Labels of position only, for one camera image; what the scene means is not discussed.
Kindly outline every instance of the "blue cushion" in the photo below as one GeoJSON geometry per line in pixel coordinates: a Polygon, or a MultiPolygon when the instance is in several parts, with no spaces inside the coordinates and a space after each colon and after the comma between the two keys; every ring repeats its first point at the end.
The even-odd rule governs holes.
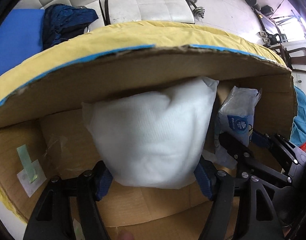
{"type": "Polygon", "coordinates": [[[0,26],[0,75],[41,52],[44,10],[12,10],[0,26]]]}
{"type": "Polygon", "coordinates": [[[306,95],[298,87],[294,87],[298,100],[298,115],[293,120],[290,141],[296,146],[306,142],[306,95]]]}

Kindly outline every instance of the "tiled floor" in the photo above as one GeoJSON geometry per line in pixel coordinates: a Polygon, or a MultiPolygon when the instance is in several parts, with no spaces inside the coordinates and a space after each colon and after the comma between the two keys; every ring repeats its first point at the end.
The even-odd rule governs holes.
{"type": "Polygon", "coordinates": [[[195,18],[195,24],[225,30],[247,41],[264,44],[258,34],[261,31],[258,19],[245,0],[197,0],[196,6],[204,7],[205,15],[204,18],[195,18]]]}

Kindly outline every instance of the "green tape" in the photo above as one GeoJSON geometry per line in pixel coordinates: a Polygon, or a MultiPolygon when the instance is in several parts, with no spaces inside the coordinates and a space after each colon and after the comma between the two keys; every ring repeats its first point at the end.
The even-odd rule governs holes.
{"type": "Polygon", "coordinates": [[[37,175],[35,169],[33,168],[31,158],[28,154],[26,144],[18,147],[16,150],[23,165],[23,168],[28,175],[30,183],[32,183],[34,180],[36,180],[37,175]]]}

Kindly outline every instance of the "yellow fabric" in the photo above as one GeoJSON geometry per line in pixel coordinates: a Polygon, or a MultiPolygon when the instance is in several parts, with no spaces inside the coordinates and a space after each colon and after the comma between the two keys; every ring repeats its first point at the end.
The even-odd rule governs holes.
{"type": "Polygon", "coordinates": [[[13,212],[15,216],[17,216],[22,222],[27,224],[27,221],[23,219],[23,217],[18,213],[17,209],[14,207],[12,202],[9,200],[8,196],[6,195],[5,191],[2,187],[0,187],[0,201],[4,204],[4,206],[13,212]]]}
{"type": "Polygon", "coordinates": [[[139,21],[98,28],[40,52],[0,76],[0,101],[18,87],[69,61],[112,49],[144,44],[176,47],[188,44],[237,49],[285,66],[273,51],[222,30],[176,22],[139,21]]]}

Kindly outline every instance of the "plastic package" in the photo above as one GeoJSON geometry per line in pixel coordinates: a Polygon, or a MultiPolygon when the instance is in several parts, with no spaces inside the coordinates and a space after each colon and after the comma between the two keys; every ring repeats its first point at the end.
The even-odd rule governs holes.
{"type": "Polygon", "coordinates": [[[114,179],[181,188],[195,180],[218,81],[195,78],[161,92],[83,104],[83,119],[114,179]]]}
{"type": "Polygon", "coordinates": [[[218,111],[215,120],[214,144],[217,163],[234,169],[236,160],[219,143],[219,134],[228,132],[245,146],[253,131],[254,109],[261,98],[261,90],[234,86],[218,111]]]}

